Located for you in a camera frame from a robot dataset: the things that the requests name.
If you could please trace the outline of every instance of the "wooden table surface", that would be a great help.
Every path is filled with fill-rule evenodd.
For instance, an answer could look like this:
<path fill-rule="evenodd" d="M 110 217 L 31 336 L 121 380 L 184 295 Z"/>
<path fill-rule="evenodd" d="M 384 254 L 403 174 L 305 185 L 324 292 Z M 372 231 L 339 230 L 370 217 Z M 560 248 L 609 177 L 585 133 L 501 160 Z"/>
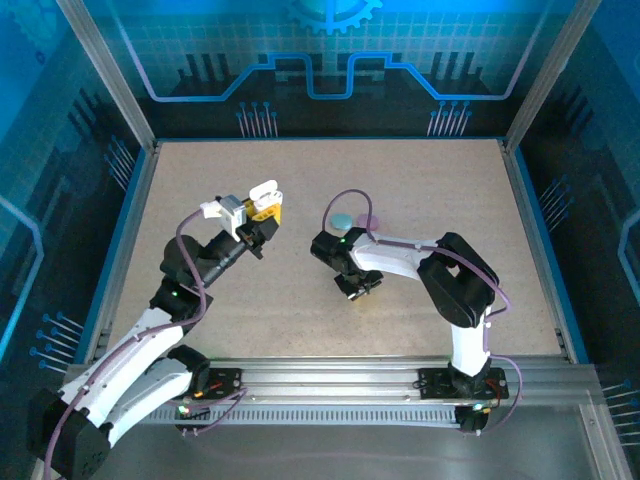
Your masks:
<path fill-rule="evenodd" d="M 557 354 L 549 314 L 495 140 L 292 140 L 165 143 L 149 192 L 113 345 L 137 321 L 162 279 L 165 244 L 178 223 L 216 195 L 246 198 L 276 179 L 282 226 L 264 259 L 244 255 L 214 283 L 214 302 L 184 342 L 210 357 L 447 355 L 449 324 L 420 282 L 385 275 L 350 302 L 335 273 L 309 254 L 322 213 L 338 192 L 367 191 L 382 234 L 438 239 L 457 232 L 496 271 L 514 304 L 491 329 L 493 353 Z M 366 212 L 358 196 L 333 213 Z M 219 227 L 185 233 L 206 244 Z"/>

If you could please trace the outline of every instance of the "metal frame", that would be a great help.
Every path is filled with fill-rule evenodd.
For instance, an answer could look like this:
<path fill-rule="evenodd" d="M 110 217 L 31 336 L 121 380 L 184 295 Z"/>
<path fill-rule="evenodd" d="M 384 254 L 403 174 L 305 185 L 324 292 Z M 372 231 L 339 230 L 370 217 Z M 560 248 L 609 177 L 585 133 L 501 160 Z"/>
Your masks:
<path fill-rule="evenodd" d="M 516 200 L 520 218 L 522 219 L 525 235 L 529 241 L 529 248 L 533 256 L 533 262 L 535 263 L 536 270 L 538 271 L 540 285 L 542 286 L 542 291 L 547 300 L 547 305 L 556 325 L 558 325 L 558 328 L 562 333 L 564 347 L 567 351 L 567 355 L 569 356 L 569 360 L 572 363 L 578 363 L 579 357 L 582 357 L 583 355 L 578 355 L 576 347 L 572 341 L 569 325 L 567 323 L 567 312 L 562 306 L 560 292 L 553 279 L 551 264 L 545 253 L 542 236 L 535 220 L 532 204 L 537 200 L 530 198 L 527 193 L 523 174 L 516 161 L 515 153 L 508 153 L 505 148 L 502 148 L 502 158 L 504 159 L 507 175 L 513 190 L 513 196 Z"/>
<path fill-rule="evenodd" d="M 600 478 L 632 480 L 633 475 L 607 405 L 601 402 L 581 404 L 580 414 Z"/>
<path fill-rule="evenodd" d="M 520 145 L 558 76 L 567 65 L 582 34 L 589 26 L 600 2 L 602 0 L 578 0 L 573 7 L 507 132 L 508 153 L 514 153 Z"/>
<path fill-rule="evenodd" d="M 118 243 L 111 270 L 108 273 L 107 284 L 104 294 L 100 299 L 98 312 L 96 315 L 93 331 L 85 331 L 84 335 L 91 335 L 89 345 L 82 359 L 83 363 L 90 363 L 94 359 L 95 351 L 98 347 L 100 336 L 103 330 L 109 328 L 113 323 L 116 315 L 122 289 L 124 287 L 124 279 L 129 269 L 133 248 L 135 246 L 136 237 L 140 223 L 142 222 L 142 214 L 147 204 L 147 197 L 151 189 L 151 181 L 158 164 L 160 148 L 154 148 L 152 154 L 145 158 L 141 166 L 140 177 L 133 185 L 134 193 L 131 200 L 131 207 L 127 213 L 122 235 Z"/>
<path fill-rule="evenodd" d="M 604 403 L 592 365 L 571 365 L 562 358 L 515 357 L 524 378 L 524 406 Z M 421 400 L 412 384 L 419 368 L 446 368 L 446 357 L 258 358 L 214 360 L 213 368 L 241 368 L 247 402 L 260 405 L 469 405 L 456 399 Z M 501 360 L 517 385 L 513 367 Z M 510 390 L 513 402 L 516 396 Z"/>
<path fill-rule="evenodd" d="M 136 139 L 150 156 L 156 138 L 140 105 L 82 0 L 56 0 Z"/>

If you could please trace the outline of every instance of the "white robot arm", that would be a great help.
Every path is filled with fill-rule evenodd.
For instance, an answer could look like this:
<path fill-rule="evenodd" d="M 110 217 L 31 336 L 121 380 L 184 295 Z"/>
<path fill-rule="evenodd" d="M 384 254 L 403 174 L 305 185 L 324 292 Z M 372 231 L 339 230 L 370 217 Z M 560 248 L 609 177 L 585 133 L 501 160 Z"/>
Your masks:
<path fill-rule="evenodd" d="M 380 285 L 382 272 L 421 281 L 438 312 L 451 324 L 452 383 L 462 395 L 472 398 L 474 389 L 484 385 L 490 367 L 484 348 L 484 319 L 495 293 L 462 263 L 438 253 L 442 250 L 464 257 L 498 284 L 493 270 L 455 233 L 422 241 L 369 236 L 363 228 L 352 228 L 343 237 L 322 231 L 311 245 L 311 254 L 339 273 L 334 280 L 350 300 Z"/>
<path fill-rule="evenodd" d="M 205 288 L 246 251 L 262 258 L 262 246 L 280 225 L 281 206 L 273 180 L 252 189 L 243 202 L 229 195 L 201 205 L 203 216 L 223 227 L 206 246 L 182 236 Z M 208 308 L 213 299 L 196 292 L 175 238 L 165 247 L 160 269 L 161 286 L 127 335 L 57 393 L 43 389 L 29 403 L 28 449 L 44 460 L 57 437 L 51 466 L 67 480 L 89 478 L 122 435 L 157 407 L 208 391 L 210 362 L 204 355 L 181 345 L 160 356 L 193 327 L 195 319 L 189 319 L 201 311 L 201 302 L 206 299 Z"/>
<path fill-rule="evenodd" d="M 403 277 L 421 281 L 418 270 L 423 260 L 433 255 L 427 250 L 419 250 L 417 246 L 438 247 L 435 240 L 418 241 L 403 238 L 386 237 L 374 234 L 376 240 L 371 240 L 366 235 L 360 235 L 353 243 L 349 255 L 355 265 L 363 271 L 377 270 L 380 272 L 394 273 Z M 391 246 L 390 244 L 410 244 L 413 248 L 404 246 Z M 491 311 L 491 306 L 486 307 L 486 313 Z M 470 377 L 476 376 L 487 362 L 489 352 L 484 351 L 484 317 L 480 317 L 476 327 L 461 328 L 451 324 L 453 339 L 453 356 L 451 364 L 460 372 Z"/>

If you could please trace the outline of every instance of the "pink disc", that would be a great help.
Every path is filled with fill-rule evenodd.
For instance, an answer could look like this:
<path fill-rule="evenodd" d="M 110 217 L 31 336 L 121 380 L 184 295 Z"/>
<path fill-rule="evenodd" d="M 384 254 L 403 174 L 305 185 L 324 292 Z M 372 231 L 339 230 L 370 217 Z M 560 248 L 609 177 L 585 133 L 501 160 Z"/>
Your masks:
<path fill-rule="evenodd" d="M 358 215 L 358 226 L 360 228 L 365 228 L 367 226 L 367 214 L 363 213 L 362 215 Z M 371 230 L 375 231 L 380 226 L 380 221 L 378 217 L 375 215 L 371 215 Z"/>

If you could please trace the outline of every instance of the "blue disc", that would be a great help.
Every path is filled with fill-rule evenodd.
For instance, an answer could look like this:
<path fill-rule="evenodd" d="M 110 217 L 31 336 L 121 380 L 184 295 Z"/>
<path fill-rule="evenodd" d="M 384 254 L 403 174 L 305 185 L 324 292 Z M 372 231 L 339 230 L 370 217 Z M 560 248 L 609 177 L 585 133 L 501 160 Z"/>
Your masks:
<path fill-rule="evenodd" d="M 336 230 L 349 230 L 353 226 L 353 219 L 346 213 L 334 213 L 331 215 L 331 226 Z"/>

